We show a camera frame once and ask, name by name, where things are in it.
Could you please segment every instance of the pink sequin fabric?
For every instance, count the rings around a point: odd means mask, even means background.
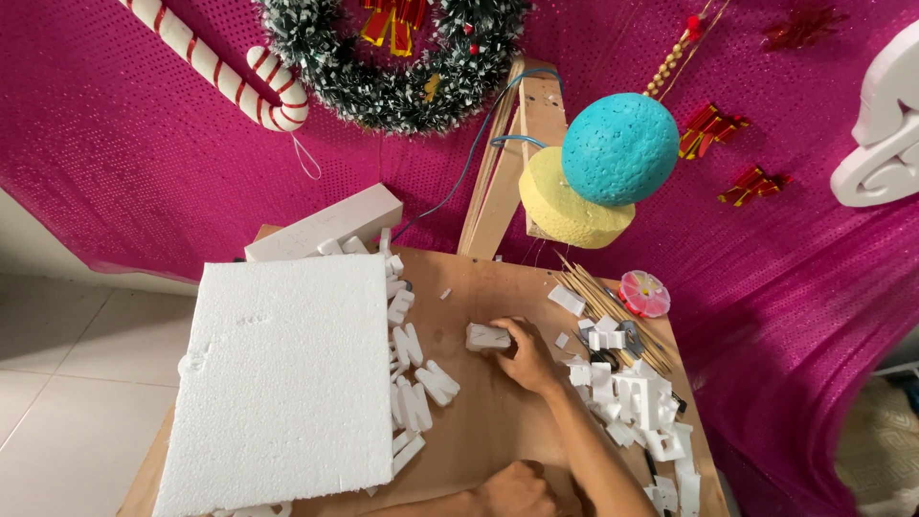
[[[253,5],[167,4],[265,91],[244,62],[265,39]],[[558,64],[570,120],[602,96],[642,91],[704,2],[536,5],[521,43]],[[664,104],[681,130],[709,101],[750,127],[681,160],[609,248],[535,242],[518,213],[498,251],[557,268],[556,247],[596,275],[647,270],[667,285],[716,463],[754,517],[856,515],[833,469],[842,417],[885,350],[919,322],[916,197],[851,209],[829,189],[856,146],[849,131],[868,64],[919,18],[919,4],[835,6],[850,16],[839,33],[766,53],[762,31],[789,6],[733,0]],[[428,21],[415,36],[432,30]],[[297,131],[323,167],[313,181],[289,135],[249,121],[116,0],[9,2],[0,43],[0,187],[105,272],[195,281],[205,261],[241,256],[259,225],[293,223],[379,181],[417,215],[449,192],[482,121],[447,137],[383,137],[313,103]],[[752,164],[795,181],[741,208],[719,203]],[[399,244],[454,251],[476,170]]]

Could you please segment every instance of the christmas wreath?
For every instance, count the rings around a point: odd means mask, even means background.
[[[332,24],[342,16],[340,0],[258,0],[271,50],[285,66],[345,121],[399,134],[446,132],[478,112],[487,94],[507,74],[523,31],[527,0],[440,0],[437,50],[387,71],[354,58],[358,35],[339,39]],[[393,53],[411,52],[411,40],[396,41],[398,24],[416,29],[427,0],[360,0],[393,23]],[[374,40],[362,31],[367,40]],[[382,33],[385,23],[377,31]]]

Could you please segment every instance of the person's hand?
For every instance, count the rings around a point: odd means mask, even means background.
[[[512,463],[472,490],[482,517],[581,517],[581,501],[560,498],[542,477],[542,463]]]
[[[542,396],[562,387],[552,352],[535,325],[522,316],[498,318],[491,325],[506,329],[516,345],[506,353],[487,353],[510,378]]]

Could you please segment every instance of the candy cane decoration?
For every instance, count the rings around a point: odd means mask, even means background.
[[[290,70],[265,47],[249,49],[245,59],[271,89],[281,97],[280,107],[272,106],[204,42],[198,41],[188,25],[178,19],[161,0],[119,0],[144,25],[208,79],[214,87],[255,122],[272,131],[294,131],[306,120],[306,92]]]

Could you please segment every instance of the wooden table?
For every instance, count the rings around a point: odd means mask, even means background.
[[[550,344],[557,360],[571,356],[551,345],[560,332],[571,334],[577,318],[546,296],[557,285],[552,271],[476,260],[455,255],[395,248],[405,265],[403,278],[414,287],[415,303],[408,313],[425,353],[462,386],[446,408],[430,404],[434,428],[425,433],[427,445],[411,463],[373,498],[364,491],[313,500],[297,500],[294,517],[352,517],[396,503],[424,500],[471,488],[516,459],[530,458],[546,465],[546,475],[556,492],[573,491],[561,438],[549,409],[538,397],[507,378],[492,363],[465,349],[466,326],[487,323],[495,317],[526,316]],[[610,287],[616,282],[606,281]],[[440,295],[452,293],[446,300]],[[668,376],[673,388],[688,403],[678,420],[693,426],[692,447],[702,475],[701,515],[728,517],[724,495],[683,363],[676,353],[673,331],[666,319],[647,321],[652,332],[672,350],[675,368]],[[567,351],[585,356],[575,338]],[[166,415],[141,469],[118,512],[119,517],[149,517],[159,489],[172,429],[173,412]],[[620,449],[643,486],[651,484],[642,448]],[[309,458],[303,458],[309,467]],[[659,464],[660,475],[674,478],[673,462]]]

